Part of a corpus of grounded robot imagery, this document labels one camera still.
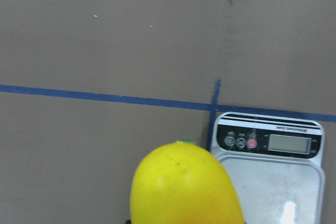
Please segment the yellow mango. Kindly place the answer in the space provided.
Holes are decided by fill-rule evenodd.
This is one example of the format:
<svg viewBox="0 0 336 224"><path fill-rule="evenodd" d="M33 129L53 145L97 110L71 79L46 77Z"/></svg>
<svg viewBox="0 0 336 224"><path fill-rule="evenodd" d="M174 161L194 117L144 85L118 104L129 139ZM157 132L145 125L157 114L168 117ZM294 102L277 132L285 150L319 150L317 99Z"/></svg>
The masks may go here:
<svg viewBox="0 0 336 224"><path fill-rule="evenodd" d="M244 223L222 164L193 142L176 141L138 165L130 194L132 223Z"/></svg>

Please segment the digital kitchen scale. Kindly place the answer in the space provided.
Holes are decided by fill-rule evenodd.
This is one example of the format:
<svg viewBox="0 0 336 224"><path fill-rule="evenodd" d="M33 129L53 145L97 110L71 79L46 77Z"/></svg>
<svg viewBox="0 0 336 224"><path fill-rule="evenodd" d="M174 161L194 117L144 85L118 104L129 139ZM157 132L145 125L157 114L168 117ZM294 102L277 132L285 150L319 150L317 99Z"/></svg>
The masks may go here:
<svg viewBox="0 0 336 224"><path fill-rule="evenodd" d="M319 223L324 142L316 121L226 112L208 149L228 172L245 223Z"/></svg>

